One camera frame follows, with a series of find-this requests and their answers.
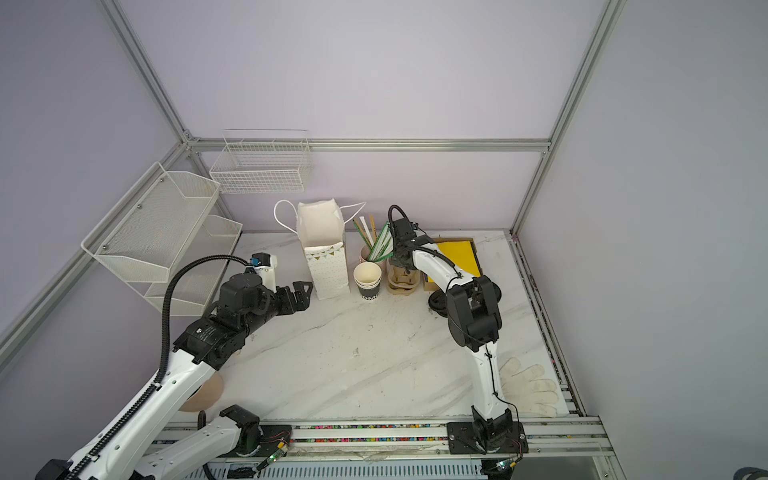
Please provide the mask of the stack of paper cups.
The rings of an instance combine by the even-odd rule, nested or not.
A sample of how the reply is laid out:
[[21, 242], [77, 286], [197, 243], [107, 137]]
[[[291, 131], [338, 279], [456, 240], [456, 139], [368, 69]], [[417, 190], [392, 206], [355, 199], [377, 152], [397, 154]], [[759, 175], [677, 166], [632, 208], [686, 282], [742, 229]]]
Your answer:
[[362, 262], [353, 270], [353, 278], [363, 299], [373, 300], [379, 295], [381, 268], [373, 262]]

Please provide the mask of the stack of black lids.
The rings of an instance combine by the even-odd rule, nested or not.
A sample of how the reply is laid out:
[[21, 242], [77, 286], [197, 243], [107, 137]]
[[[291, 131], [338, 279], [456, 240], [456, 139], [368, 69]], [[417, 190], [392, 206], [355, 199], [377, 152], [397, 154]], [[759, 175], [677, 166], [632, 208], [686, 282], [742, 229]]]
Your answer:
[[428, 307], [437, 315], [446, 318], [448, 316], [447, 311], [447, 297], [442, 291], [434, 291], [428, 297]]

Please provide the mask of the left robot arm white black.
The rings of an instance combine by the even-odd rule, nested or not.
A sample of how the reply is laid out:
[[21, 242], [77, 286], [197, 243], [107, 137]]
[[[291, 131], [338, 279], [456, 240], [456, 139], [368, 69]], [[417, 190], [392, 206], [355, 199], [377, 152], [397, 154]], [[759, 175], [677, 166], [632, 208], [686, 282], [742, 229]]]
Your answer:
[[192, 435], [155, 453], [153, 440], [171, 418], [247, 338], [276, 316], [308, 308], [312, 284], [268, 287], [247, 268], [220, 289], [213, 313], [190, 325], [175, 341], [164, 339], [154, 378], [91, 442], [68, 459], [52, 459], [39, 479], [180, 479], [223, 454], [271, 456], [292, 433], [263, 431], [259, 417], [232, 405]]

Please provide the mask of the white paper takeout bag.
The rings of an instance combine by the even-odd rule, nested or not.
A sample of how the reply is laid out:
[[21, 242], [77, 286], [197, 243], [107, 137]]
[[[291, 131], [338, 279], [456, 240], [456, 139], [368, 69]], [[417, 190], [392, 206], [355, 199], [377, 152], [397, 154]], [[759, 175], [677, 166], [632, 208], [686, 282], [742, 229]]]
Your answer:
[[349, 291], [345, 231], [365, 206], [339, 205], [335, 199], [298, 204], [281, 199], [273, 207], [275, 221], [297, 236], [320, 300]]

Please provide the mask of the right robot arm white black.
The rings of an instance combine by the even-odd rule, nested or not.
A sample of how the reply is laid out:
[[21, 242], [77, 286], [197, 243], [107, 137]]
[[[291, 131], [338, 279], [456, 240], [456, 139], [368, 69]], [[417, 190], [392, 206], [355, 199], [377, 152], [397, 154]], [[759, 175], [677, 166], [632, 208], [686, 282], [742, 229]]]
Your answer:
[[502, 318], [496, 284], [474, 275], [448, 258], [406, 216], [388, 220], [392, 232], [394, 266], [431, 278], [445, 297], [449, 332], [455, 343], [469, 350], [473, 362], [474, 441], [485, 452], [512, 439], [517, 410], [501, 392], [497, 342]]

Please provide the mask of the brown pulp cup carrier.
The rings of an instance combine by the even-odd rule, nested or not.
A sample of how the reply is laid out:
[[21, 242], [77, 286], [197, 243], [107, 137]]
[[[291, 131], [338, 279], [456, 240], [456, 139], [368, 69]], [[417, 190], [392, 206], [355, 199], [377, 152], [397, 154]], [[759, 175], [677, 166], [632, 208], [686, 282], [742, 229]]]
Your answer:
[[421, 284], [421, 274], [389, 264], [387, 266], [387, 289], [393, 295], [408, 296], [416, 292]]

